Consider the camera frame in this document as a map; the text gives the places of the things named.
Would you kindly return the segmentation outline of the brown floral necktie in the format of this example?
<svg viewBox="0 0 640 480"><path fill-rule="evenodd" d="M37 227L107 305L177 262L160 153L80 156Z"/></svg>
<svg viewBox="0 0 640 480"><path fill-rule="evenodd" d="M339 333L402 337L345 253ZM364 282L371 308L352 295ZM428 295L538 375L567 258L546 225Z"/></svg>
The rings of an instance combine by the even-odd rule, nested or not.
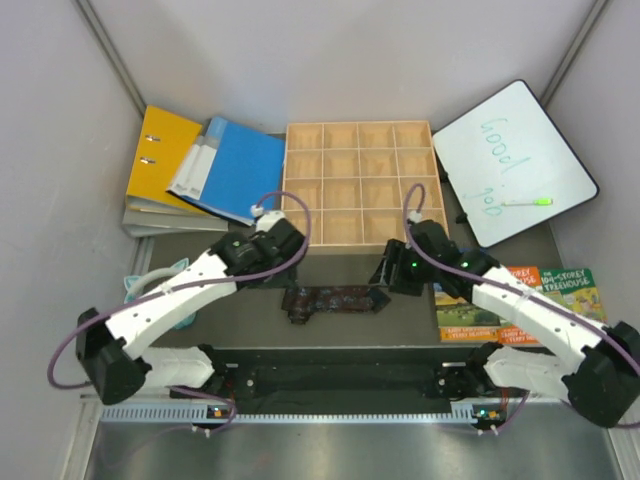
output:
<svg viewBox="0 0 640 480"><path fill-rule="evenodd" d="M390 303L386 293L369 285L292 287L285 290L281 309L291 324L305 325L315 314L377 314Z"/></svg>

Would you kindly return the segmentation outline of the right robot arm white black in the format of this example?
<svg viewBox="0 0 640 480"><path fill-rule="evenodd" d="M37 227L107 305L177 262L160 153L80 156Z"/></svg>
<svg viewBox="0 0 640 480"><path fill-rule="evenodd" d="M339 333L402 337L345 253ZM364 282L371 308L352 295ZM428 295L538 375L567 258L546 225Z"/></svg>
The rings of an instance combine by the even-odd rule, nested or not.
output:
<svg viewBox="0 0 640 480"><path fill-rule="evenodd" d="M409 296L433 284L532 335L547 350L487 342L460 373L465 391L487 396L513 387L556 398L599 427L620 426L639 398L639 333L633 326L603 324L551 301L488 253L459 249L441 224L416 210L403 214L402 223L406 238L388 241L374 281Z"/></svg>

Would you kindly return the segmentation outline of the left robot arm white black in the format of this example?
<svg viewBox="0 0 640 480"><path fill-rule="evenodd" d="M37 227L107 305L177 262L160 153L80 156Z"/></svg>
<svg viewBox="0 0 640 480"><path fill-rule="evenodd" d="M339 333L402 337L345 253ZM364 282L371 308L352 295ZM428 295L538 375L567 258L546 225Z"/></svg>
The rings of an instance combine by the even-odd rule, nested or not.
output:
<svg viewBox="0 0 640 480"><path fill-rule="evenodd" d="M78 318L76 356L101 401L123 402L143 389L186 387L216 396L227 374L205 348L156 348L154 342L210 303L295 266L308 238L281 211L260 217L251 236L224 235L191 265L104 321Z"/></svg>

